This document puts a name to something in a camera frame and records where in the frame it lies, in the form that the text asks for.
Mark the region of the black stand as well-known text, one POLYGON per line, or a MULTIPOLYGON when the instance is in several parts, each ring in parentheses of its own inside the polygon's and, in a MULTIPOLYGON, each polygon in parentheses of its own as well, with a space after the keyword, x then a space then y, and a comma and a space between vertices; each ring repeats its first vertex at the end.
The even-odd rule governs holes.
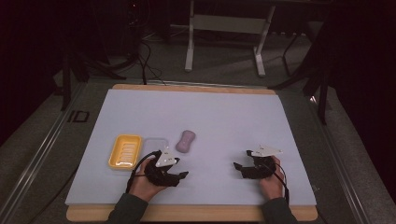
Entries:
POLYGON ((327 61, 322 62, 320 65, 301 64, 294 71, 291 78, 280 84, 270 86, 269 90, 282 90, 306 78, 307 81, 303 87, 303 94, 304 96, 313 97, 319 91, 318 118, 323 125, 326 125, 326 101, 331 71, 332 64, 327 61))
POLYGON ((65 111, 71 103, 71 75, 74 75, 77 81, 87 82, 89 80, 87 68, 90 67, 112 79, 124 79, 124 77, 117 75, 115 71, 125 68, 131 63, 127 60, 114 65, 103 65, 81 52, 66 53, 63 57, 62 85, 55 91, 56 95, 63 97, 61 110, 65 111))

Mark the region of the metal floor rail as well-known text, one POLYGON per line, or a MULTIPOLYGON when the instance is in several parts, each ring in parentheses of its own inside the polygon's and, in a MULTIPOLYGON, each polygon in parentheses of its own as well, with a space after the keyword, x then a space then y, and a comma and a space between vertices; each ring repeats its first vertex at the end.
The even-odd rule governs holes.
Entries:
POLYGON ((56 142, 63 126, 66 124, 66 120, 72 114, 72 109, 77 98, 84 91, 85 87, 86 83, 77 84, 72 93, 69 105, 65 110, 60 112, 60 115, 54 121, 39 149, 21 173, 16 185, 12 189, 10 195, 7 197, 5 204, 0 208, 0 224, 8 224, 11 218, 14 216, 21 204, 22 199, 35 180, 35 177, 38 174, 43 162, 49 155, 52 146, 56 142))
POLYGON ((346 164, 343 161, 340 147, 335 143, 336 138, 334 134, 332 134, 330 126, 323 124, 322 121, 319 120, 318 127, 324 135, 326 146, 329 149, 329 159, 332 162, 340 187, 355 221, 357 224, 370 224, 370 219, 362 206, 361 199, 356 191, 353 180, 348 173, 346 164))

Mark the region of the yellow soap dish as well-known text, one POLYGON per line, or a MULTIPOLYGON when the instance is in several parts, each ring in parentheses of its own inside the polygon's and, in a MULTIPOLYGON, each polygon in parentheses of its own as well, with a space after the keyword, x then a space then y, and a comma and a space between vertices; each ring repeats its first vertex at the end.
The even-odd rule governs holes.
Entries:
POLYGON ((114 170, 132 170, 137 165, 142 146, 142 137, 135 134, 120 134, 114 141, 108 166, 114 170))

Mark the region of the white metal desk frame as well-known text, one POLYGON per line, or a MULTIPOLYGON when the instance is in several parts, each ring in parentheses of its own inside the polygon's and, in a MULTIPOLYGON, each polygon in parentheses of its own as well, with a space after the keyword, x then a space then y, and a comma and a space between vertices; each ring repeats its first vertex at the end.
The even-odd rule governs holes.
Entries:
POLYGON ((205 30, 259 35, 260 41, 258 45, 253 48, 253 53, 258 76, 264 77, 266 73, 262 58, 262 48, 269 34, 269 28, 276 11, 276 6, 269 7, 265 19, 254 19, 196 14, 194 5, 195 1, 190 0, 189 42, 186 53, 185 71, 190 72, 193 67, 194 31, 205 30))

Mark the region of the person's left hand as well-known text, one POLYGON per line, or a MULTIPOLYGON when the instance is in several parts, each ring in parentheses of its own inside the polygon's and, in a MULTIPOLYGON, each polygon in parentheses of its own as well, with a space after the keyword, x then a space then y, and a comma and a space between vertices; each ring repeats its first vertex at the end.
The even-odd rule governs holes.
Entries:
POLYGON ((149 164, 150 159, 146 159, 140 165, 137 174, 134 176, 134 180, 131 184, 129 193, 140 198, 145 202, 149 202, 156 194, 165 189, 163 186, 156 186, 149 182, 145 176, 146 166, 149 164))

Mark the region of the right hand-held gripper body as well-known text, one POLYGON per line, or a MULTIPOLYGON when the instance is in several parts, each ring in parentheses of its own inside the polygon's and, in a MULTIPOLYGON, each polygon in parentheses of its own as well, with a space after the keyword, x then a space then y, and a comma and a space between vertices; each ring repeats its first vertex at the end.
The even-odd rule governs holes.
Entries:
POLYGON ((263 179, 271 176, 276 171, 276 163, 273 159, 275 155, 281 154, 280 149, 268 146, 259 146, 252 150, 253 166, 244 167, 241 172, 242 177, 248 179, 263 179))

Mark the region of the white table mat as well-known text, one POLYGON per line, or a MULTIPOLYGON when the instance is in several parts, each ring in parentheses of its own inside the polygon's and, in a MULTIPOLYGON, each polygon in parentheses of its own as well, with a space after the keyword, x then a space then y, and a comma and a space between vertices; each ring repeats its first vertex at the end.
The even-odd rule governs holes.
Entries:
POLYGON ((263 198, 257 181, 243 178, 234 166, 251 165, 248 150, 268 146, 281 152, 290 204, 315 204, 278 96, 133 90, 108 91, 66 204, 118 201, 130 176, 108 165, 118 135, 164 138, 173 147, 185 130, 194 132, 196 138, 189 152, 178 154, 179 162, 171 171, 188 175, 177 187, 157 194, 152 203, 260 204, 263 198))

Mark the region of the person's right hand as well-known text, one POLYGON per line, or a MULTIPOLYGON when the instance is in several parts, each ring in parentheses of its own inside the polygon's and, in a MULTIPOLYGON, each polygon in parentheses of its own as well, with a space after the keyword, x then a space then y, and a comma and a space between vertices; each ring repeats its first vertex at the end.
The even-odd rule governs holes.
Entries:
POLYGON ((276 163, 276 171, 273 175, 261 179, 259 182, 262 194, 266 200, 273 200, 283 197, 283 184, 284 175, 280 170, 280 160, 277 157, 273 157, 276 163))

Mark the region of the clear soap dish lid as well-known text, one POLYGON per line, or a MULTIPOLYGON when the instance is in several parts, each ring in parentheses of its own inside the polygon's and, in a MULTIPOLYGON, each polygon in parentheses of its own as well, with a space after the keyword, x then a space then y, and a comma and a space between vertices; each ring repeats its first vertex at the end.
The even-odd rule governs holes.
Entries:
POLYGON ((160 162, 169 161, 172 156, 169 151, 169 143, 164 138, 147 138, 142 147, 143 158, 151 158, 160 162))

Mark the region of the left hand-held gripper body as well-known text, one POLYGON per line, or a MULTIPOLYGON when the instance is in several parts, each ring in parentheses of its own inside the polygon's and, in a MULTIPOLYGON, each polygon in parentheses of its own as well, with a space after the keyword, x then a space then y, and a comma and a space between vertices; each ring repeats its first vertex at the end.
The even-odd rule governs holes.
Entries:
POLYGON ((168 174, 167 171, 178 163, 168 149, 155 151, 155 158, 145 168, 145 176, 155 186, 176 187, 179 183, 179 175, 168 174))

